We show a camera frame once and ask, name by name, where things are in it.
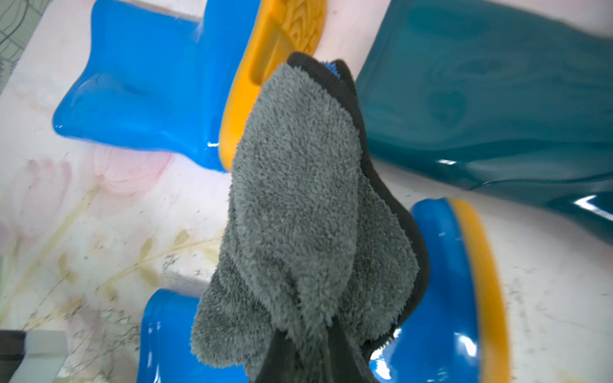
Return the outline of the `grey microfibre cloth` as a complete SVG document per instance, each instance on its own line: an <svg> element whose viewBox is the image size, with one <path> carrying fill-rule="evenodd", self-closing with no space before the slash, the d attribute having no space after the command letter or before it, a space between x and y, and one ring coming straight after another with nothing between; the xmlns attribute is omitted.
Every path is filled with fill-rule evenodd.
<svg viewBox="0 0 613 383"><path fill-rule="evenodd" d="M220 258L193 354L251 382L372 382L429 283L426 243L370 159L345 62L293 53L231 166Z"/></svg>

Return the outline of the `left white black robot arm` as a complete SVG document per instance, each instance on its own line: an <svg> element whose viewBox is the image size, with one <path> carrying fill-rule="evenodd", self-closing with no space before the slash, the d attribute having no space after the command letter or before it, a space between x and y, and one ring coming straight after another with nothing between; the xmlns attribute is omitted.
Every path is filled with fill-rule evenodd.
<svg viewBox="0 0 613 383"><path fill-rule="evenodd" d="M1 383L53 382L68 352L63 331L1 330Z"/></svg>

